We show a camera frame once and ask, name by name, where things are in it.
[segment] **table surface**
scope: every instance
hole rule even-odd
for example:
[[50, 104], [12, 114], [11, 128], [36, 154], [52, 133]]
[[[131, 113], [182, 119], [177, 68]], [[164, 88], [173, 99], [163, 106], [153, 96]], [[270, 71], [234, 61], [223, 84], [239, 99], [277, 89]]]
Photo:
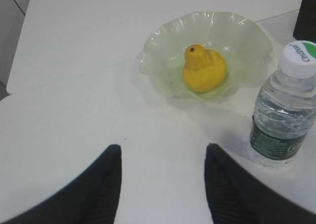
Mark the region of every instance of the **table surface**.
[[54, 85], [94, 67], [132, 60], [159, 26], [193, 11], [233, 11], [253, 21], [301, 0], [30, 0], [7, 90]]

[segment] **water bottle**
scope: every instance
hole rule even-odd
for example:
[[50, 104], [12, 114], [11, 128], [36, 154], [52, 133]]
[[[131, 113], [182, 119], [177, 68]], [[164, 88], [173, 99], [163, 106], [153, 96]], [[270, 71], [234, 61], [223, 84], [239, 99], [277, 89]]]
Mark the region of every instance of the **water bottle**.
[[278, 167], [293, 159], [316, 118], [315, 75], [316, 44], [288, 44], [255, 103], [250, 134], [254, 160]]

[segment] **water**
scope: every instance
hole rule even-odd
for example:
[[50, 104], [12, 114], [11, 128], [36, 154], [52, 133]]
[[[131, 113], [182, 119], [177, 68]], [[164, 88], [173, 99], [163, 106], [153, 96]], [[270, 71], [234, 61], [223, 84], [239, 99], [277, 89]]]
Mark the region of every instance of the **water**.
[[259, 91], [253, 114], [253, 159], [267, 166], [292, 160], [316, 117], [316, 78], [294, 78], [281, 70]]

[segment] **green glass bowl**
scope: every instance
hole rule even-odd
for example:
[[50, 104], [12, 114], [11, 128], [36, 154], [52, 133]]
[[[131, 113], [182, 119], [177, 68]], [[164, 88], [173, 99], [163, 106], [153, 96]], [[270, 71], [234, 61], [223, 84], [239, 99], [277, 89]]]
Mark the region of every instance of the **green glass bowl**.
[[[209, 92], [191, 91], [182, 80], [184, 52], [193, 44], [217, 50], [226, 60], [226, 79]], [[162, 25], [146, 40], [139, 71], [149, 75], [165, 97], [193, 96], [210, 101], [229, 89], [264, 81], [272, 49], [259, 26], [238, 14], [193, 12]]]

